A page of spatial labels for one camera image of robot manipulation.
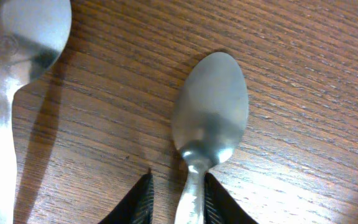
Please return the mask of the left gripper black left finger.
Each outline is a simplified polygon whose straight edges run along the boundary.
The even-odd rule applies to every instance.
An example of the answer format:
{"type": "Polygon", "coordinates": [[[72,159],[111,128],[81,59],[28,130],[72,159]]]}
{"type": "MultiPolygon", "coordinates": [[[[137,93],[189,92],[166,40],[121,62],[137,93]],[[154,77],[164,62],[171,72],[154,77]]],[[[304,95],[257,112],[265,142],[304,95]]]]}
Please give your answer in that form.
{"type": "Polygon", "coordinates": [[[152,224],[154,181],[151,169],[99,224],[152,224]]]}

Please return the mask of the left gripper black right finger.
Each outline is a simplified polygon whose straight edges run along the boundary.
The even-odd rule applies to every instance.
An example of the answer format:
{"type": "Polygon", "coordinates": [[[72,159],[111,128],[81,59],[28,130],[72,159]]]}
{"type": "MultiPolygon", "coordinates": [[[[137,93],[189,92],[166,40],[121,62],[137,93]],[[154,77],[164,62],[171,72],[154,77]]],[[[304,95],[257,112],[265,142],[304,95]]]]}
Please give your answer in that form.
{"type": "Polygon", "coordinates": [[[204,178],[204,223],[257,224],[209,172],[204,178]]]}

